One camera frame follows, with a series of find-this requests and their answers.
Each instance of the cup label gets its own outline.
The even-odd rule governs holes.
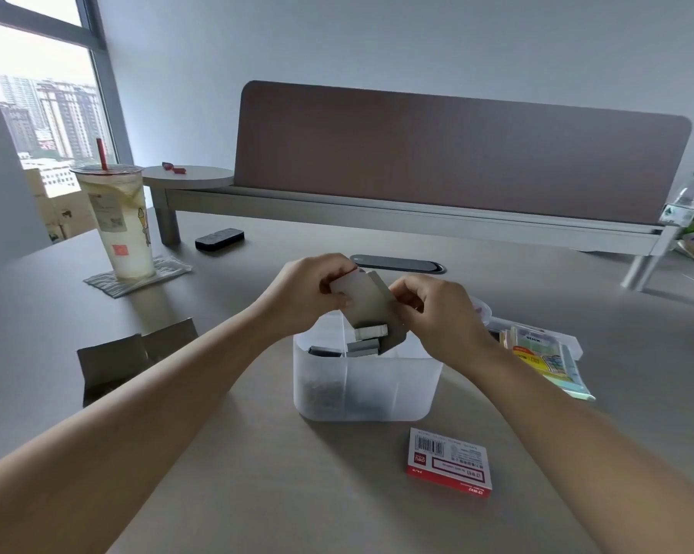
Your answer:
[[[110,233],[126,231],[124,214],[121,212],[119,199],[113,194],[88,193],[93,212],[98,220],[98,228]]]

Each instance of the cup lid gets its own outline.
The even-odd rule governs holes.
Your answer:
[[[92,165],[74,165],[70,167],[73,173],[80,173],[82,175],[130,175],[133,173],[141,173],[144,167],[138,167],[136,165],[107,165],[108,169],[104,169],[100,163],[93,163]]]

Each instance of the hand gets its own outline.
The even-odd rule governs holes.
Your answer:
[[[396,280],[390,291],[398,299],[396,313],[404,325],[429,355],[451,368],[463,372],[486,352],[501,349],[460,284],[409,274]]]
[[[355,268],[338,252],[288,262],[252,309],[278,340],[305,332],[325,313],[349,306],[346,295],[329,291],[329,282]]]

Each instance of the red straw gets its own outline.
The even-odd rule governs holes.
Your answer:
[[[98,155],[101,157],[101,166],[104,171],[107,171],[108,165],[106,165],[106,152],[103,150],[103,140],[96,138],[96,145],[98,146]]]

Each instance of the drink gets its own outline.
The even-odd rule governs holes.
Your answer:
[[[91,201],[103,247],[117,277],[153,275],[142,168],[82,165],[71,167],[71,171]]]
[[[672,204],[666,204],[660,215],[663,225],[688,227],[694,218],[694,173],[676,195]]]

